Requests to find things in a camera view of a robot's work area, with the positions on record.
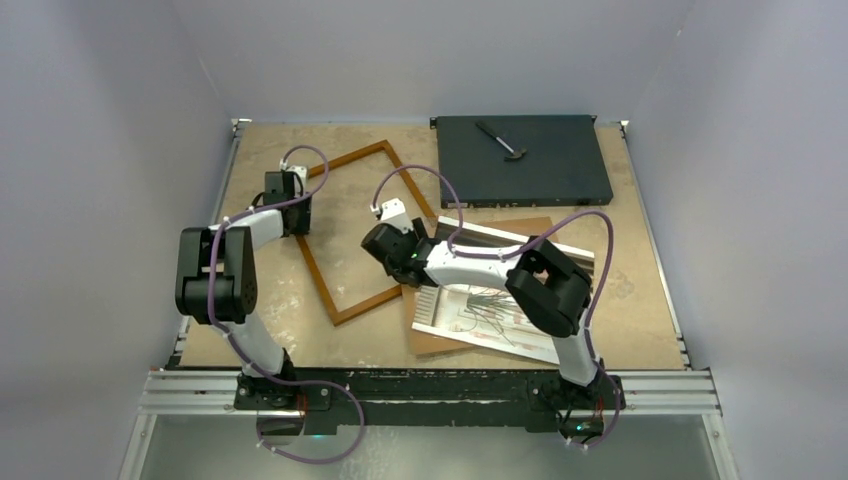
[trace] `wooden picture frame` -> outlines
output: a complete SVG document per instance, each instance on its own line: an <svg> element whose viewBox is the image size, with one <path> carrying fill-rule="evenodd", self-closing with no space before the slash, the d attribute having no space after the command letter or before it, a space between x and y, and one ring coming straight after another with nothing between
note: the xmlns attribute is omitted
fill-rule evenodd
<svg viewBox="0 0 848 480"><path fill-rule="evenodd" d="M335 170L336 168L343 167L351 162L361 160L365 157L380 152L385 153L386 156L389 157L389 160L392 162L392 165L395 168L403 166L403 162L400 161L400 157L398 157L397 152L395 152L395 149L392 147L389 141L382 140L331 160L330 170ZM319 176L323 173L324 166L317 165L309 169L309 178ZM424 195L421 193L421 190L418 188L418 185L415 184L415 181L412 180L412 176L409 175L409 172L407 170L401 170L400 172L398 172L398 175L400 175L400 177L403 179L403 182L409 189L410 193L412 193L412 197L415 199L415 203L418 204L418 207L424 213L424 216L431 219L435 219L436 214L433 212L433 209L430 208L430 205L427 203L427 200L424 199ZM306 241L306 237L302 235L297 235L295 236L295 239L297 240L297 246L300 248L300 252L303 254L303 259L304 261L306 261L306 266L309 269L309 274L312 277L312 282L318 289L318 295L321 297L321 303L324 304L324 308L327 310L327 314L330 316L330 321L333 322L333 325L339 326L345 322L349 322L350 320L353 320L359 315L371 311L379 307L380 305L383 305L384 303L401 296L401 286L396 285L392 288L389 288L388 290L384 290L370 298L367 298L352 307L346 308L344 310L339 310L336 307L335 302L333 302L333 297L330 294L330 289L327 287L327 284L324 281L324 276L321 274L321 270L318 268L318 263L315 261L315 256L312 255L312 250L309 249L309 244Z"/></svg>

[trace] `cardboard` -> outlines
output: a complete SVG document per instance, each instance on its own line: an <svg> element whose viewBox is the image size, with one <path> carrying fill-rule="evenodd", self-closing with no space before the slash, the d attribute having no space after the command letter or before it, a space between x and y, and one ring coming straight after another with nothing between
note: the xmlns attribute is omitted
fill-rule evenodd
<svg viewBox="0 0 848 480"><path fill-rule="evenodd" d="M522 218L518 220L499 220L494 222L481 222L484 227L497 228L507 232L517 233L519 235L539 235L545 230L551 228L553 223L550 217L533 217ZM556 233L551 235L549 239L552 242L558 242ZM409 342L409 351L415 355L433 355L437 353L455 352L457 350L467 350L479 348L469 345L465 342L452 340L449 338L430 335L424 332L418 332L412 329L412 321L415 316L415 294L414 288L403 286L403 307L404 320L406 322L406 333Z"/></svg>

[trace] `gray wall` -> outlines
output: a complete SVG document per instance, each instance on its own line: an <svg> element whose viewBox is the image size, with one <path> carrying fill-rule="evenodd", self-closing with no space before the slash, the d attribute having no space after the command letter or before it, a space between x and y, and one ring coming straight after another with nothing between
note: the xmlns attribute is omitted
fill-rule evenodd
<svg viewBox="0 0 848 480"><path fill-rule="evenodd" d="M692 0L174 0L232 116L630 118Z"/></svg>
<svg viewBox="0 0 848 480"><path fill-rule="evenodd" d="M0 1L3 478L115 478L228 117L167 0Z"/></svg>
<svg viewBox="0 0 848 480"><path fill-rule="evenodd" d="M631 153L745 478L848 471L848 4L697 2Z"/></svg>

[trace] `wooden table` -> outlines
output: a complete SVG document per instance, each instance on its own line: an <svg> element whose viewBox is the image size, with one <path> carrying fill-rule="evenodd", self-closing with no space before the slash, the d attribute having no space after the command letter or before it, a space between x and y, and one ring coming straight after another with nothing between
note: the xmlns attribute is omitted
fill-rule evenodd
<svg viewBox="0 0 848 480"><path fill-rule="evenodd" d="M668 302L660 281L647 228L633 182L627 146L618 128L599 127L598 140L615 198L603 210L615 226L615 252L608 284L593 322L598 351L611 369L682 369L683 363ZM227 186L222 215L250 204L263 189L264 172L278 168L290 147L310 144L335 158L363 146L388 140L405 164L438 166L436 132L427 126L272 125L247 127ZM308 151L294 154L292 163L320 163ZM312 206L309 245L339 308L393 285L380 265L359 246L374 225L368 205L374 188L391 170L377 154L334 170ZM438 181L412 171L427 201L439 207ZM314 187L316 179L307 188ZM381 201L399 197L411 215L420 215L412 196L397 176L386 185ZM573 207L476 209L466 219L492 220L550 216L556 222ZM603 222L584 217L559 231L561 243L595 252L603 266L606 231ZM318 297L293 238L281 239L256 252L259 277L257 310L268 330L290 352L297 366L380 366L447 368L538 368L539 363L477 348L418 357L409 353L401 299L389 302L344 325L334 327ZM193 324L181 359L185 366L237 366L235 354L211 327Z"/></svg>

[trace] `white wall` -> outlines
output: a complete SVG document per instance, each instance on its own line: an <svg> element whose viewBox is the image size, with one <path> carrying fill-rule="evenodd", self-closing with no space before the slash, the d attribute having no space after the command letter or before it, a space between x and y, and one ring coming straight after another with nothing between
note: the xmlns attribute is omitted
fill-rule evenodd
<svg viewBox="0 0 848 480"><path fill-rule="evenodd" d="M692 0L174 0L232 116L630 118Z"/></svg>
<svg viewBox="0 0 848 480"><path fill-rule="evenodd" d="M0 0L3 478L115 478L228 117L167 0Z"/></svg>
<svg viewBox="0 0 848 480"><path fill-rule="evenodd" d="M628 138L744 478L848 471L848 4L696 3Z"/></svg>

